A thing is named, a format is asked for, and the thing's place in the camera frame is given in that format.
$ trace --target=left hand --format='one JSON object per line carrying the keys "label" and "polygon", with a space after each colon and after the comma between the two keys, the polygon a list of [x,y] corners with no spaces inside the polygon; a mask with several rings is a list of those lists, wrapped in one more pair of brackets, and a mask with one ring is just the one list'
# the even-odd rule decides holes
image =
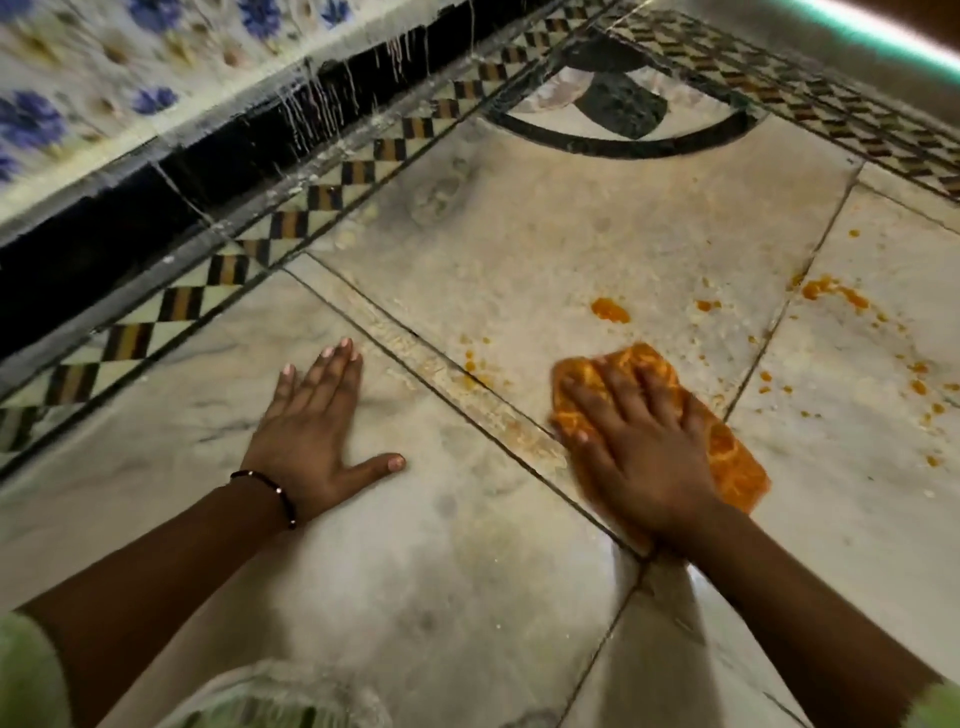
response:
{"label": "left hand", "polygon": [[288,364],[244,455],[240,468],[263,473],[283,488],[300,523],[406,466],[396,452],[352,468],[343,465],[362,369],[363,357],[349,339],[324,349],[299,384],[297,370]]}

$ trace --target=black bracelet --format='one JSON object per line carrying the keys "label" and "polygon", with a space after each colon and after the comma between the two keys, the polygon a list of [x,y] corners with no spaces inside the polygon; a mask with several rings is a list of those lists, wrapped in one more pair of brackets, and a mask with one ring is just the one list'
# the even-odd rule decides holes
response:
{"label": "black bracelet", "polygon": [[290,530],[292,531],[297,527],[297,506],[294,505],[294,501],[290,499],[287,492],[274,483],[273,480],[257,471],[237,471],[236,473],[230,474],[230,480],[236,477],[251,477],[268,486],[274,493],[280,496],[280,503],[283,505],[283,514],[290,523]]}

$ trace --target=forearm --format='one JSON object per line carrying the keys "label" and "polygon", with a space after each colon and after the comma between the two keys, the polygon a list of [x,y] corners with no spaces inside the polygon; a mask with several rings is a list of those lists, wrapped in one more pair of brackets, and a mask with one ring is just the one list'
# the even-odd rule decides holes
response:
{"label": "forearm", "polygon": [[238,479],[26,604],[57,647],[78,728],[95,726],[283,525],[276,495]]}
{"label": "forearm", "polygon": [[941,679],[730,506],[710,506],[678,546],[744,618],[817,728],[896,728]]}

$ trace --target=finger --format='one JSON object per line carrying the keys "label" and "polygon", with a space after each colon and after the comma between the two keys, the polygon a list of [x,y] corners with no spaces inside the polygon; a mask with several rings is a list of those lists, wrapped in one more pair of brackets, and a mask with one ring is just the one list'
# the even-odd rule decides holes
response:
{"label": "finger", "polygon": [[623,476],[616,467],[610,449],[583,430],[573,436],[573,457],[587,468],[590,481],[601,496],[609,496],[623,483]]}
{"label": "finger", "polygon": [[276,380],[274,398],[267,407],[267,411],[263,413],[263,419],[260,421],[261,424],[269,422],[283,412],[287,404],[290,403],[290,399],[293,397],[294,383],[296,380],[297,368],[293,364],[287,364],[285,367],[283,367],[283,369],[280,371],[279,378]]}
{"label": "finger", "polygon": [[607,442],[611,442],[616,433],[625,425],[620,413],[616,411],[616,407],[589,387],[569,377],[564,379],[562,386],[573,403],[587,415],[587,419],[597,428],[600,434],[604,436]]}
{"label": "finger", "polygon": [[707,407],[691,394],[686,396],[684,418],[680,427],[698,448],[707,449]]}
{"label": "finger", "polygon": [[677,412],[673,408],[673,393],[666,383],[648,367],[639,366],[636,368],[637,381],[643,386],[644,394],[647,398],[647,407],[654,420],[671,429],[679,429],[677,422]]}
{"label": "finger", "polygon": [[398,452],[387,452],[372,457],[360,465],[340,471],[336,476],[337,496],[340,502],[354,497],[364,488],[382,480],[387,475],[398,473],[407,467],[407,461]]}
{"label": "finger", "polygon": [[653,417],[647,409],[643,392],[628,376],[607,362],[597,364],[600,376],[613,395],[613,401],[628,423],[651,423]]}
{"label": "finger", "polygon": [[353,352],[353,342],[349,339],[341,340],[337,346],[337,351],[333,353],[330,360],[326,362],[324,373],[320,381],[313,388],[310,395],[310,402],[306,408],[311,412],[325,412],[333,399],[333,395],[340,386],[340,380],[343,378],[344,369],[350,361],[350,355]]}
{"label": "finger", "polygon": [[310,402],[310,395],[313,394],[314,387],[316,387],[323,378],[326,364],[331,356],[333,356],[333,347],[326,347],[320,352],[320,355],[316,361],[313,362],[310,369],[307,370],[303,381],[300,382],[300,385],[294,392],[293,399],[290,401],[291,412],[300,412]]}
{"label": "finger", "polygon": [[326,409],[326,414],[333,422],[334,431],[341,436],[347,433],[353,413],[356,411],[360,399],[360,381],[363,375],[363,357],[360,352],[354,352],[340,378],[340,386],[333,393],[333,399]]}

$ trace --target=blue flower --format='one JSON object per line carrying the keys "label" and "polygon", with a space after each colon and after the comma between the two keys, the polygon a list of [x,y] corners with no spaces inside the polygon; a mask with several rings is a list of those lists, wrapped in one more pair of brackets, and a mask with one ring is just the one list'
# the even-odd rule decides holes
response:
{"label": "blue flower", "polygon": [[237,0],[243,27],[257,40],[266,40],[280,30],[280,8],[276,0]]}
{"label": "blue flower", "polygon": [[320,10],[320,17],[327,28],[333,28],[346,20],[350,20],[353,11],[350,9],[350,3],[347,0],[324,0],[323,7]]}
{"label": "blue flower", "polygon": [[35,91],[14,91],[12,100],[0,99],[0,135],[17,149],[48,147],[64,134],[60,112]]}
{"label": "blue flower", "polygon": [[158,35],[176,28],[183,15],[180,0],[127,0],[127,10],[134,23]]}
{"label": "blue flower", "polygon": [[16,159],[0,149],[0,183],[13,182],[18,167]]}
{"label": "blue flower", "polygon": [[133,99],[133,110],[144,116],[153,116],[172,107],[179,97],[170,86],[141,88]]}
{"label": "blue flower", "polygon": [[0,23],[12,23],[30,12],[34,0],[0,0]]}

